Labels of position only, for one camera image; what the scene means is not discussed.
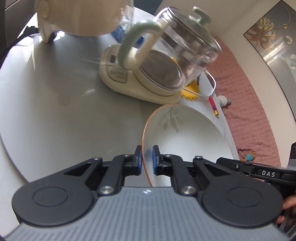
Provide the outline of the person's right hand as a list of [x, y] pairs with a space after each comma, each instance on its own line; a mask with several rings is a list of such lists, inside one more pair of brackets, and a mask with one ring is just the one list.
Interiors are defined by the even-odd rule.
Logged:
[[295, 204], [296, 204], [296, 195], [291, 195], [284, 199], [282, 209], [290, 209], [290, 216], [285, 217], [283, 215], [280, 215], [276, 221], [276, 224], [283, 223], [284, 221], [287, 221], [287, 225], [290, 225], [290, 223], [295, 219]]

